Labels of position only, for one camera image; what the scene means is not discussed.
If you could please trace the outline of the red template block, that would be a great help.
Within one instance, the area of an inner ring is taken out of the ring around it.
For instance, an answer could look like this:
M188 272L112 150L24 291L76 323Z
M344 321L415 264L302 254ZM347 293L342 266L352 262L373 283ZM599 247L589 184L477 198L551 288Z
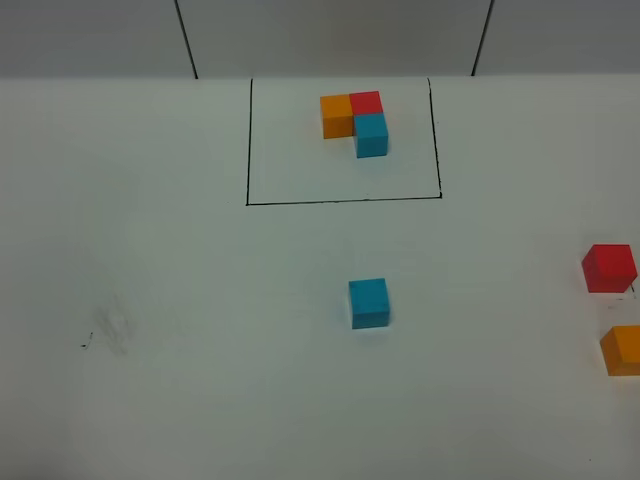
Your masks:
M384 109L378 91L350 93L349 100L354 116L383 113Z

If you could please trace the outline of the orange template block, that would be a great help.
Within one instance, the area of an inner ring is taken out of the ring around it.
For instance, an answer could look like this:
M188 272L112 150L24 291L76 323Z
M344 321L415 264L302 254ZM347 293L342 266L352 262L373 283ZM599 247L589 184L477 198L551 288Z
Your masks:
M320 98L324 139L351 137L354 134L354 115L347 94Z

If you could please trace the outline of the blue template block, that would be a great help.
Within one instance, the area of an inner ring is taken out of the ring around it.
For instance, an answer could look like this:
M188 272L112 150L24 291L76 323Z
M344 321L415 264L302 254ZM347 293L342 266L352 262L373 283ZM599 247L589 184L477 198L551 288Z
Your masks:
M388 154L389 132L383 113L356 115L354 136L357 158L381 157Z

